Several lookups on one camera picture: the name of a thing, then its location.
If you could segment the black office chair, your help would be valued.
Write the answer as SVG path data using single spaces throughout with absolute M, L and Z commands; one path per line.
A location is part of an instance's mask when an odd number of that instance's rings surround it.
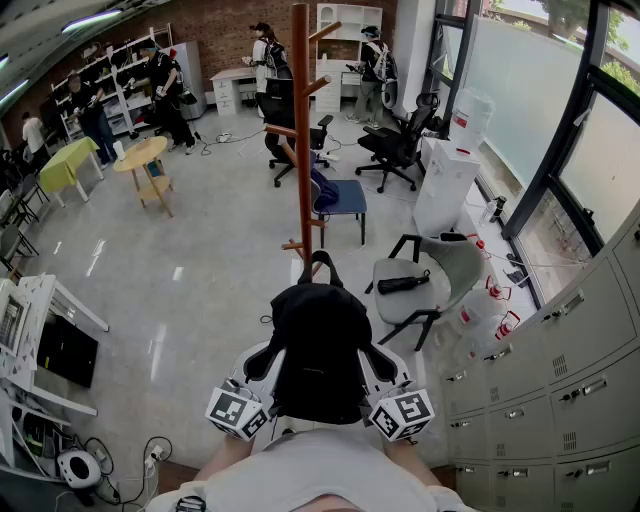
M 421 93 L 416 98 L 416 109 L 408 118 L 392 115 L 400 125 L 398 131 L 387 127 L 364 127 L 365 135 L 357 140 L 357 144 L 371 153 L 372 164 L 357 167 L 355 174 L 360 176 L 363 171 L 380 170 L 382 181 L 376 189 L 378 194 L 384 192 L 390 174 L 406 181 L 410 190 L 416 191 L 415 180 L 407 176 L 405 171 L 417 165 L 422 177 L 426 176 L 421 152 L 423 132 L 434 126 L 439 104 L 437 90 Z
M 288 78 L 268 78 L 266 91 L 256 94 L 259 108 L 264 115 L 264 121 L 269 125 L 278 125 L 287 129 L 295 128 L 295 108 L 293 80 Z M 318 123 L 317 128 L 310 129 L 310 147 L 316 155 L 324 149 L 324 143 L 328 134 L 327 127 L 333 121 L 332 115 L 325 115 Z M 295 149 L 295 140 L 276 133 L 267 132 L 265 146 L 272 154 L 269 168 L 283 165 L 281 172 L 274 178 L 274 186 L 281 186 L 281 179 L 294 169 L 288 154 L 282 147 L 287 142 L 292 150 Z

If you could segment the black backpack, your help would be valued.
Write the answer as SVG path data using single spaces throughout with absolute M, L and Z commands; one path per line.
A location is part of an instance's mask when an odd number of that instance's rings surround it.
M 358 350 L 372 352 L 372 328 L 362 302 L 345 289 L 330 255 L 312 254 L 321 268 L 303 269 L 297 283 L 271 302 L 269 349 L 286 349 L 271 408 L 277 416 L 350 425 L 379 398 L 366 394 Z

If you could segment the brown wooden coat rack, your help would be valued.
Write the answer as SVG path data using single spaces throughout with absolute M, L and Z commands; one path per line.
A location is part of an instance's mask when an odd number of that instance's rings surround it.
M 293 105 L 295 127 L 285 128 L 267 124 L 267 133 L 277 134 L 284 138 L 282 148 L 294 164 L 298 173 L 299 215 L 301 241 L 291 239 L 282 245 L 283 250 L 295 250 L 304 262 L 304 268 L 310 270 L 313 277 L 322 263 L 312 262 L 312 228 L 324 228 L 325 221 L 312 218 L 311 204 L 311 133 L 310 133 L 310 96 L 314 95 L 331 82 L 328 75 L 315 81 L 309 77 L 310 46 L 335 32 L 341 27 L 339 21 L 329 24 L 317 32 L 309 33 L 309 5 L 295 3 L 291 6 L 292 52 L 291 70 L 293 72 Z

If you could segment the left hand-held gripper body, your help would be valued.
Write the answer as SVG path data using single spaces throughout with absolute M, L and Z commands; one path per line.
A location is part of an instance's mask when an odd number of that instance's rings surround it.
M 221 387 L 214 388 L 205 418 L 225 434 L 248 442 L 271 420 L 273 404 L 269 393 L 258 393 L 227 378 Z

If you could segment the dark blue cloth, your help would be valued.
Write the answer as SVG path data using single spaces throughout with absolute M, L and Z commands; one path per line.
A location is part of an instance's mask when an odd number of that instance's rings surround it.
M 339 188 L 333 182 L 325 178 L 315 168 L 311 169 L 312 182 L 312 206 L 317 211 L 326 211 L 331 205 L 339 202 Z

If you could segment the person's right forearm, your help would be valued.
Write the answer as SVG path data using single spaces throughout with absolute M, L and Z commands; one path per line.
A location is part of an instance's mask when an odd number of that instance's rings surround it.
M 441 482 L 420 458 L 415 446 L 408 439 L 394 442 L 383 441 L 383 451 L 392 462 L 412 474 L 425 486 L 441 485 Z

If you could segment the black folded umbrella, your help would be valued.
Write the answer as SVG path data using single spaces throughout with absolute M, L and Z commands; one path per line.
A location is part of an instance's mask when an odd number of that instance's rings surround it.
M 382 279 L 377 284 L 377 291 L 380 295 L 409 291 L 427 284 L 430 281 L 430 274 L 431 272 L 429 270 L 425 270 L 419 276 Z

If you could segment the long ceiling light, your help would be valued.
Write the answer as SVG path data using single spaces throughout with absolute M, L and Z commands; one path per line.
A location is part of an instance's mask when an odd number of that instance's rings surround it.
M 11 98 L 13 98 L 19 91 L 21 91 L 28 83 L 29 79 L 24 79 L 18 85 L 16 85 L 13 89 L 11 89 L 7 94 L 5 94 L 2 98 L 0 98 L 0 107 L 6 104 Z
M 98 14 L 87 16 L 87 17 L 84 17 L 84 18 L 80 18 L 80 19 L 74 20 L 74 21 L 66 24 L 61 29 L 61 32 L 62 33 L 71 33 L 71 32 L 74 32 L 74 31 L 81 30 L 81 29 L 85 29 L 86 27 L 91 26 L 93 24 L 102 23 L 102 22 L 111 20 L 113 18 L 116 18 L 116 17 L 120 16 L 122 13 L 123 13 L 123 10 L 121 8 L 117 8 L 117 9 L 112 9 L 112 10 L 109 10 L 109 11 L 100 12 Z

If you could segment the white metal workstation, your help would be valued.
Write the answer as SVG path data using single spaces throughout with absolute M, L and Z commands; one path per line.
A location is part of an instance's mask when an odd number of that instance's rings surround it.
M 91 324 L 107 332 L 109 324 L 74 296 L 56 276 L 40 274 L 18 282 L 0 279 L 0 471 L 51 483 L 62 483 L 56 460 L 33 453 L 21 422 L 27 415 L 46 430 L 66 429 L 67 411 L 95 417 L 95 407 L 73 399 L 81 386 L 37 364 L 45 321 L 59 315 L 78 327 Z

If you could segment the person's left forearm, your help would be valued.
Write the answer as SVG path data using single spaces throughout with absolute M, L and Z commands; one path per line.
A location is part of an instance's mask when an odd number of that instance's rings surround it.
M 206 481 L 214 474 L 248 458 L 253 450 L 254 440 L 245 441 L 226 435 L 213 457 L 194 476 L 194 481 Z

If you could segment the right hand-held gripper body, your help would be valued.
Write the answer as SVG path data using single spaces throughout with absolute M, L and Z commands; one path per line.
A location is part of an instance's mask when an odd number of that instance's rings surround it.
M 419 434 L 434 419 L 427 391 L 407 384 L 389 391 L 378 400 L 368 420 L 389 442 Z

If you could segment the white desk with drawers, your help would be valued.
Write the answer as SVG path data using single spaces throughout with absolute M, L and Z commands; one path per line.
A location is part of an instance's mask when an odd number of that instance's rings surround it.
M 237 115 L 246 102 L 257 105 L 257 81 L 250 67 L 223 70 L 210 79 L 221 116 Z

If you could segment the black monitor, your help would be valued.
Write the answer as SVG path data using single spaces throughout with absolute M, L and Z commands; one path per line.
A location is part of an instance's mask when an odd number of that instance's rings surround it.
M 92 385 L 98 342 L 59 315 L 45 321 L 37 364 L 85 389 Z

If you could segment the black framed window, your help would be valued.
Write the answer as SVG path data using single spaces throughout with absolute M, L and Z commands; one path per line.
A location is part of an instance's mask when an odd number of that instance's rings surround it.
M 435 0 L 427 80 L 449 103 L 495 103 L 480 187 L 528 270 L 537 305 L 555 297 L 640 201 L 640 5 L 613 0 Z

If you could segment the grey metal lockers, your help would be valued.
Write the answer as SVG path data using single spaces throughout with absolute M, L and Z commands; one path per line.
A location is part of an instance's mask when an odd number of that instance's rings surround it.
M 441 375 L 457 489 L 485 512 L 640 512 L 640 201 L 587 267 Z

